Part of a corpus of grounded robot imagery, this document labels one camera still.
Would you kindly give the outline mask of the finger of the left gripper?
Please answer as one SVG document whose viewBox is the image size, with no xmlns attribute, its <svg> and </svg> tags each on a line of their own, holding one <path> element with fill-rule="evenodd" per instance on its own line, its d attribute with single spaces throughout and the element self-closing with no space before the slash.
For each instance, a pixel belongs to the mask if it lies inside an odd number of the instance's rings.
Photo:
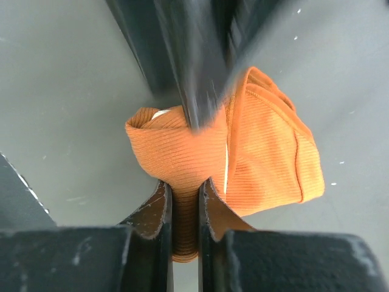
<svg viewBox="0 0 389 292">
<path fill-rule="evenodd" d="M 287 1 L 211 1 L 209 108 L 217 109 L 249 52 L 263 38 Z"/>
<path fill-rule="evenodd" d="M 219 50 L 211 1 L 108 1 L 151 91 L 173 89 L 188 126 L 205 127 L 219 97 Z"/>
</svg>

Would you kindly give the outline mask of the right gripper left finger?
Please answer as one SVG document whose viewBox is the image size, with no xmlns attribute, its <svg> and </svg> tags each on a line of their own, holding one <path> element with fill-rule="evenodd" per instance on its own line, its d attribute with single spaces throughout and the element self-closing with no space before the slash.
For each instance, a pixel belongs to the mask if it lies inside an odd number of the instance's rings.
<svg viewBox="0 0 389 292">
<path fill-rule="evenodd" d="M 172 291 L 172 193 L 116 226 L 1 233 L 2 291 Z"/>
</svg>

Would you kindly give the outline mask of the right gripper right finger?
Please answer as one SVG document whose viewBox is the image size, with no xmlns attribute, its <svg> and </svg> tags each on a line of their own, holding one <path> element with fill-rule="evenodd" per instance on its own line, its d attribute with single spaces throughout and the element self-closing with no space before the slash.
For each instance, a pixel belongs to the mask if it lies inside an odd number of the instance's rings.
<svg viewBox="0 0 389 292">
<path fill-rule="evenodd" d="M 218 196 L 199 189 L 200 291 L 385 291 L 368 245 L 349 234 L 253 228 Z"/>
</svg>

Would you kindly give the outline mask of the orange underwear white waistband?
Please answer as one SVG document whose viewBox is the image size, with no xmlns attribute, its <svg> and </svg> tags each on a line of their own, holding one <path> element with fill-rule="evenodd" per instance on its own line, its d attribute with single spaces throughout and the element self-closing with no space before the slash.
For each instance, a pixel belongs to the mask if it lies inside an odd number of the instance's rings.
<svg viewBox="0 0 389 292">
<path fill-rule="evenodd" d="M 141 108 L 125 124 L 134 155 L 173 193 L 173 260 L 198 256 L 197 197 L 211 179 L 239 216 L 318 198 L 320 155 L 294 104 L 258 68 L 248 68 L 215 119 L 189 129 L 181 106 Z"/>
</svg>

